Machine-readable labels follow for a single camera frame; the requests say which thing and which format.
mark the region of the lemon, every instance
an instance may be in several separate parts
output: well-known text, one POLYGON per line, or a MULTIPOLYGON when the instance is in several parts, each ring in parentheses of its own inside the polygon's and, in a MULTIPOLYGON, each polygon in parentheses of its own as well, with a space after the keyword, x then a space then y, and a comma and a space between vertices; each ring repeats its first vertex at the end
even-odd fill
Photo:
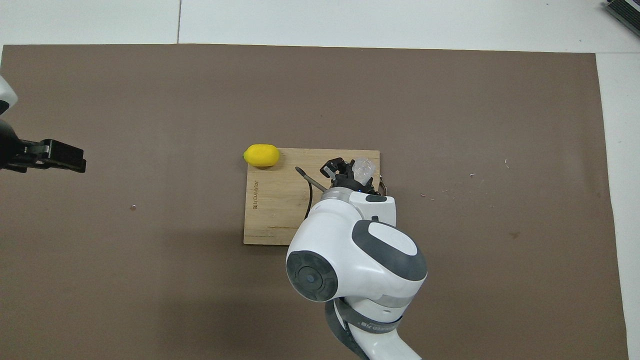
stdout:
POLYGON ((254 167, 270 167, 280 159, 280 151, 268 143, 255 143, 244 152, 243 158, 254 167))

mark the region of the wooden cutting board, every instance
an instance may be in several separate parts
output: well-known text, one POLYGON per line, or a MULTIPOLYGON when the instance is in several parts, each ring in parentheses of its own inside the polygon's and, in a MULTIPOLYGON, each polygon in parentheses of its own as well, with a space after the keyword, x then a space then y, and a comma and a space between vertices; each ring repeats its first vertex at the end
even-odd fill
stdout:
MULTIPOLYGON (((380 151, 292 149, 278 148, 280 160, 272 167, 247 166, 246 200, 244 204, 244 243, 257 245, 288 245, 304 220, 309 202, 308 183, 295 170, 329 187, 331 181, 320 174, 328 160, 369 158, 376 164, 373 186, 380 183, 380 151)), ((322 193, 313 188, 313 204, 322 193)))

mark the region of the white floor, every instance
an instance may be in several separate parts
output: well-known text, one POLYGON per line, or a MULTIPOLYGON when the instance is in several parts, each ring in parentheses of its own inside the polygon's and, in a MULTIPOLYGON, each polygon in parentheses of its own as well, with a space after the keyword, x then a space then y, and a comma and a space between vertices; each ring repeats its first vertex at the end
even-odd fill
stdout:
POLYGON ((0 46, 179 41, 596 53, 629 358, 640 359, 640 38, 602 3, 3 0, 0 46))

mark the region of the brown mat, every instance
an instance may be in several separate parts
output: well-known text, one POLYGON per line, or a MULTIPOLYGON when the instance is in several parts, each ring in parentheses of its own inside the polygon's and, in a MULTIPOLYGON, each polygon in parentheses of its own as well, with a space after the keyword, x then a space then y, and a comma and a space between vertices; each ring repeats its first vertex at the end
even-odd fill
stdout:
POLYGON ((286 247, 243 245, 262 142, 381 151, 425 359, 627 358, 592 54, 8 45, 2 74, 17 134, 88 161, 0 171, 7 359, 354 359, 286 247))

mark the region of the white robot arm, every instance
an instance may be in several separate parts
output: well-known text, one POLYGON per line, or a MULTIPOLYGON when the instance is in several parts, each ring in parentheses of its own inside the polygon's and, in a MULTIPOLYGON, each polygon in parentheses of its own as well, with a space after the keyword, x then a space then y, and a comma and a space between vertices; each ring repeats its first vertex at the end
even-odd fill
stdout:
MULTIPOLYGON (((0 76, 0 115, 18 101, 18 96, 0 76)), ((86 170, 84 151, 53 139, 21 140, 11 125, 0 119, 0 169, 27 172, 27 168, 86 170)))
POLYGON ((287 275, 300 295, 326 303, 329 328, 361 359, 420 359, 396 328, 427 276, 424 256, 395 228, 395 200, 371 179, 355 181, 353 164, 338 158, 321 170, 332 187, 294 236, 287 275))

